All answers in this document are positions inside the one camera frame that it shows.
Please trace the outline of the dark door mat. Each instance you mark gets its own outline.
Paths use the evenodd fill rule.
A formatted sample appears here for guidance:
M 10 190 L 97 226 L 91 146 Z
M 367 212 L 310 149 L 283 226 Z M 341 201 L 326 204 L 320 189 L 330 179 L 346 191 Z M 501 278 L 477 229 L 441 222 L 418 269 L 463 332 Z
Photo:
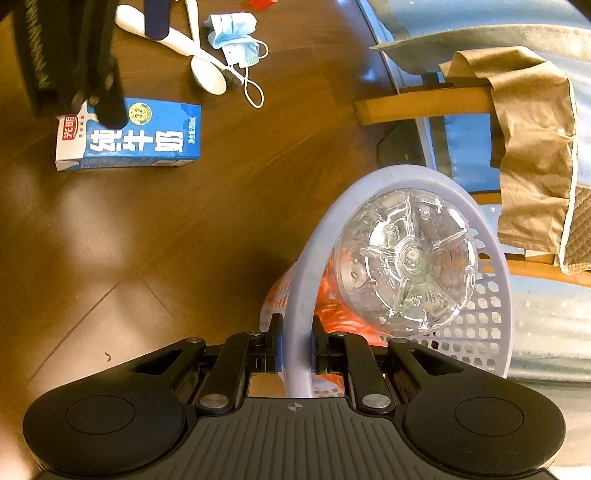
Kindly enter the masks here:
M 380 168 L 395 165 L 417 165 L 436 169 L 431 131 L 425 119 L 394 123 L 377 146 Z

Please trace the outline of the clear plastic water bottle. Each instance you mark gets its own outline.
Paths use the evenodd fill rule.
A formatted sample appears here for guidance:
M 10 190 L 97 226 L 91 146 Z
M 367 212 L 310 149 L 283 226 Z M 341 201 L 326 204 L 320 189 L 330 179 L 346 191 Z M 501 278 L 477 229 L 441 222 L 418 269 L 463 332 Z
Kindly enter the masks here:
M 421 189 L 373 197 L 346 222 L 327 274 L 335 296 L 390 336 L 427 334 L 473 295 L 478 255 L 465 216 Z

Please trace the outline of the blue face mask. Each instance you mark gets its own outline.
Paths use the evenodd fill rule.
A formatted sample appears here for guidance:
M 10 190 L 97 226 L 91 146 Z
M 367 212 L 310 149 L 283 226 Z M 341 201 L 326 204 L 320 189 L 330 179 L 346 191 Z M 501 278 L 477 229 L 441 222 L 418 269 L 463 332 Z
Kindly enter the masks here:
M 266 42 L 252 36 L 256 24 L 256 16 L 248 12 L 211 14 L 204 21 L 209 45 L 224 56 L 222 75 L 242 86 L 246 101 L 260 109 L 264 104 L 263 89 L 250 78 L 249 70 L 269 56 L 270 49 Z

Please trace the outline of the lavender plastic waste basket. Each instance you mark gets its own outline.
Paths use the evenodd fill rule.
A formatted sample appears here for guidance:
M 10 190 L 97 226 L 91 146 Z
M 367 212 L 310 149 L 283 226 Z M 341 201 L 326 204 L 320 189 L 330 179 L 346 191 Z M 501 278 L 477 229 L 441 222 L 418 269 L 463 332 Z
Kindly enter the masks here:
M 339 196 L 300 257 L 271 287 L 260 325 L 283 315 L 287 395 L 338 394 L 311 367 L 315 313 L 352 312 L 335 326 L 385 344 L 417 341 L 506 376 L 513 349 L 509 269 L 481 207 L 452 179 L 399 165 Z

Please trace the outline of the orange foam fruit net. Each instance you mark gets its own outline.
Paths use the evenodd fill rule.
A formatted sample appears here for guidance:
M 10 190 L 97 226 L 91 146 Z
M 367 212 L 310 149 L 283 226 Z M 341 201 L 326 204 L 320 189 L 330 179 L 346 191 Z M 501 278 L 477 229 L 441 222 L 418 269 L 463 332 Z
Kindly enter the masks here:
M 297 270 L 294 264 L 284 273 L 273 287 L 270 288 L 259 316 L 259 329 L 266 331 L 270 327 L 273 314 L 284 315 L 287 310 L 287 300 L 290 296 L 291 283 Z M 315 301 L 315 316 L 322 322 L 325 332 L 344 331 L 361 335 L 370 346 L 386 347 L 388 337 L 367 325 L 349 308 L 339 302 L 335 295 L 329 292 L 328 275 L 322 276 L 318 297 Z M 312 391 L 315 397 L 338 397 L 344 395 L 344 380 L 339 374 L 314 374 L 311 379 Z

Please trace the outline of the wooden chair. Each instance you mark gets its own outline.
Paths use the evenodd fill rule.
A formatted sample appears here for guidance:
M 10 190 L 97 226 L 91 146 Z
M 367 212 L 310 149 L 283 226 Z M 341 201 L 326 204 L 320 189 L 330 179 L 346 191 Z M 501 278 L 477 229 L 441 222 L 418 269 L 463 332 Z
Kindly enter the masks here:
M 590 117 L 589 76 L 575 72 L 566 74 L 574 83 L 579 109 Z M 452 176 L 477 197 L 494 197 L 502 205 L 499 171 L 491 164 L 498 138 L 489 86 L 457 86 L 452 82 L 417 86 L 398 95 L 356 101 L 355 110 L 363 125 L 425 119 L 431 131 L 436 169 Z M 567 275 L 562 272 L 557 255 L 518 249 L 535 252 L 538 256 L 533 260 L 512 262 L 516 272 L 562 277 L 581 285 L 590 282 L 590 268 Z

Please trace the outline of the red bottle cap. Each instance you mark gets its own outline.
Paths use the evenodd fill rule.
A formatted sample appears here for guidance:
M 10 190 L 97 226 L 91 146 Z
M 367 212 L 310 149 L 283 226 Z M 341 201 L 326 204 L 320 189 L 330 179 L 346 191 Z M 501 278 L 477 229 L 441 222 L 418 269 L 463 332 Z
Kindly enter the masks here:
M 277 0 L 250 0 L 252 7 L 259 11 L 269 9 L 271 6 L 276 5 L 276 3 Z

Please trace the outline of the blue white milk carton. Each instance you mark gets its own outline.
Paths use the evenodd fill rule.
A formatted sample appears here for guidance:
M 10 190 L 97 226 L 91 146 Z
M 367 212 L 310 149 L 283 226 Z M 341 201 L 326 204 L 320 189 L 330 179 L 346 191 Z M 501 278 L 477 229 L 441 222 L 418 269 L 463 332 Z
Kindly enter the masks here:
M 199 105 L 132 97 L 124 105 L 128 121 L 119 130 L 100 124 L 88 104 L 59 117 L 56 169 L 180 166 L 200 158 Z

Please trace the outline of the tan chair cover cloth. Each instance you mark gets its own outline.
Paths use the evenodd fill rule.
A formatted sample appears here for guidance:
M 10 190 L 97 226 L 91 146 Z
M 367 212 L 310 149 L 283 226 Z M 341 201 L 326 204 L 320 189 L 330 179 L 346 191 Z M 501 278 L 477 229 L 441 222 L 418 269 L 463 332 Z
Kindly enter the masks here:
M 567 275 L 589 270 L 590 117 L 571 78 L 522 46 L 458 51 L 440 68 L 457 86 L 491 89 L 499 239 L 557 255 Z

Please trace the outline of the white toothbrush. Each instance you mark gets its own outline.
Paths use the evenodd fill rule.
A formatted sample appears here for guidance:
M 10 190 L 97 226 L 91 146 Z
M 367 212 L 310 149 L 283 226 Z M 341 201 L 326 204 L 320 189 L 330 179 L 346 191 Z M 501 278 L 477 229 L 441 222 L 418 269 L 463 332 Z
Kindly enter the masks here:
M 121 4 L 117 7 L 115 23 L 118 27 L 131 34 L 148 39 L 144 32 L 144 14 L 131 5 Z M 169 29 L 168 35 L 163 40 L 155 40 L 155 43 L 163 45 L 182 56 L 190 57 L 190 61 L 194 55 L 192 39 L 173 28 Z M 242 76 L 236 73 L 235 70 L 223 65 L 221 61 L 205 52 L 204 49 L 201 49 L 201 51 L 204 58 L 211 61 L 221 71 L 226 80 L 226 85 L 243 86 L 245 84 Z

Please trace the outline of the white plastic spoon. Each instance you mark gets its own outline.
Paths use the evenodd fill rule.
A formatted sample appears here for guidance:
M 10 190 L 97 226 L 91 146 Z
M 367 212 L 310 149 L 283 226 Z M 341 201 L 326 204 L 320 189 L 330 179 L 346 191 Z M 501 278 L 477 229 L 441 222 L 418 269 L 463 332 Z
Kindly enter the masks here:
M 221 96 L 226 92 L 226 80 L 217 66 L 204 58 L 201 51 L 199 36 L 199 18 L 197 0 L 184 1 L 191 38 L 194 44 L 194 55 L 190 61 L 190 68 L 197 84 L 207 93 Z

